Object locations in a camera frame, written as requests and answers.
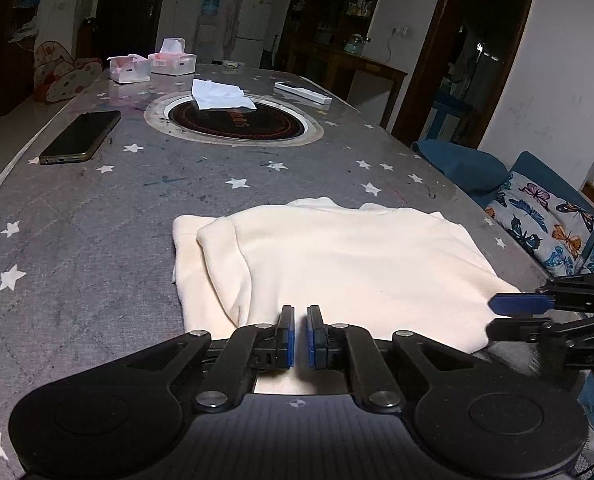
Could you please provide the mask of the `cream sweater garment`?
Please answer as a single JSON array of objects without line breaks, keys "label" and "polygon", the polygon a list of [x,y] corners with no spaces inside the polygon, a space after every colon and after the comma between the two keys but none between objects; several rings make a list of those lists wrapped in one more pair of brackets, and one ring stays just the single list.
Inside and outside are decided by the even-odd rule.
[{"label": "cream sweater garment", "polygon": [[489,300],[509,292],[464,226],[439,212],[326,197],[172,225],[175,286],[187,330],[227,338],[246,325],[295,310],[296,357],[262,373],[259,393],[335,394],[343,376],[308,363],[306,313],[365,328],[376,339],[411,330],[466,353],[488,342]]}]

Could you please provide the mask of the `blue sofa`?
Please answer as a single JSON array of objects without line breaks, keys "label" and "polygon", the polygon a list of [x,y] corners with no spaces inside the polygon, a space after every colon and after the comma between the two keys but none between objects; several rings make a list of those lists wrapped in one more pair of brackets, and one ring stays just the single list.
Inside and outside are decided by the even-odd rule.
[{"label": "blue sofa", "polygon": [[[551,280],[594,276],[594,207],[542,160],[524,152],[505,167],[488,153],[438,140],[417,141],[413,150],[461,188]],[[594,370],[565,368],[553,361],[553,351],[529,342],[496,342],[483,356],[577,393],[591,427],[577,473],[594,479]]]}]

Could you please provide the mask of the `round black induction cooktop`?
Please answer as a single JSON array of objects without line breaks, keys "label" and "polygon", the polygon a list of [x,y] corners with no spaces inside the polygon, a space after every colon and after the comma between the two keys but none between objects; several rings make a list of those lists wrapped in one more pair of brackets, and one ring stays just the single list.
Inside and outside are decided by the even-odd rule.
[{"label": "round black induction cooktop", "polygon": [[250,99],[255,107],[200,110],[189,92],[152,101],[143,117],[155,130],[190,142],[262,148],[297,148],[322,139],[324,128],[298,107],[273,96]]}]

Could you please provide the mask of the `white tissue sheet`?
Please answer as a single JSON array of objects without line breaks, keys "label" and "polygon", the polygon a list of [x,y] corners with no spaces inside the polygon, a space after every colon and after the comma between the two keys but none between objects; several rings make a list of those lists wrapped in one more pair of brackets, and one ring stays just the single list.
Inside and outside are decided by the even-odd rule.
[{"label": "white tissue sheet", "polygon": [[256,109],[254,101],[234,84],[219,84],[212,80],[194,79],[192,96],[200,110]]}]

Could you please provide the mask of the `dark wooden side table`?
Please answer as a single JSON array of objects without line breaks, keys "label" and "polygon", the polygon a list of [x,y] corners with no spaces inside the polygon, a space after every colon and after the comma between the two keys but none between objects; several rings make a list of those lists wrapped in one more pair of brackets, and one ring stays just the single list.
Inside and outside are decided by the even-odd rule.
[{"label": "dark wooden side table", "polygon": [[408,74],[363,55],[334,51],[325,57],[323,87],[386,129]]}]

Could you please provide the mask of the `black smartphone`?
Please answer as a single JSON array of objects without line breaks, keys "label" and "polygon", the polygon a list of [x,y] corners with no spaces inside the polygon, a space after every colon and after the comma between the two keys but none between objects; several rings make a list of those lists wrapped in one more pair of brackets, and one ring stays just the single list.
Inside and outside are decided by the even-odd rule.
[{"label": "black smartphone", "polygon": [[40,165],[86,162],[122,118],[119,110],[78,115],[39,155]]}]

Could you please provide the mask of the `water dispenser with bottle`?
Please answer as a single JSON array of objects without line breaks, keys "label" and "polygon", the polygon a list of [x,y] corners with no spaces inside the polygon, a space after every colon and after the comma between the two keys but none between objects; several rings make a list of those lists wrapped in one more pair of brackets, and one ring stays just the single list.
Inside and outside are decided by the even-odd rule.
[{"label": "water dispenser with bottle", "polygon": [[210,64],[217,41],[218,18],[221,0],[203,0],[194,36],[194,53],[197,62]]}]

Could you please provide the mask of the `pink tissue box rear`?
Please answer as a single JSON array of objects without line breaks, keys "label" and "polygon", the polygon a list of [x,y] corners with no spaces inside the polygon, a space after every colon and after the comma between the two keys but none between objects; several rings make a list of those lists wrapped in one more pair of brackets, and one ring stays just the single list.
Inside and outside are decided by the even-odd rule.
[{"label": "pink tissue box rear", "polygon": [[159,51],[148,55],[148,61],[153,74],[185,76],[195,73],[196,55],[186,52],[184,38],[165,38]]}]

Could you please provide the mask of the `white refrigerator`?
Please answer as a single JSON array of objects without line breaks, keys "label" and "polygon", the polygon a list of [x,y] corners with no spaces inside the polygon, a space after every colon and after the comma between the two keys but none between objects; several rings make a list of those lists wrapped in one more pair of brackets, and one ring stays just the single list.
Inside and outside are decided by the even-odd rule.
[{"label": "white refrigerator", "polygon": [[246,67],[258,67],[274,0],[237,0],[233,23],[232,58]]}]

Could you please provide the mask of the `dark wooden display cabinet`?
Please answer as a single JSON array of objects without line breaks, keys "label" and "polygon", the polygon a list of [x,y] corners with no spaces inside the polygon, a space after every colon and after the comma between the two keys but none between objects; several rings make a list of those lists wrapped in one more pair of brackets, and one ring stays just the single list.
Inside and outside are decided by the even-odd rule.
[{"label": "dark wooden display cabinet", "polygon": [[274,67],[311,77],[330,50],[367,38],[378,0],[289,0]]}]

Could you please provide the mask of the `dark entrance door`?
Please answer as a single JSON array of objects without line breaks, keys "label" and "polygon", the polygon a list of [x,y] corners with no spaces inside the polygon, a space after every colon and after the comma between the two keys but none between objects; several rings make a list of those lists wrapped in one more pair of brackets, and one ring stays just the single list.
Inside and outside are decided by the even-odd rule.
[{"label": "dark entrance door", "polygon": [[107,65],[110,56],[153,53],[162,5],[163,0],[96,0],[82,36],[93,58]]}]

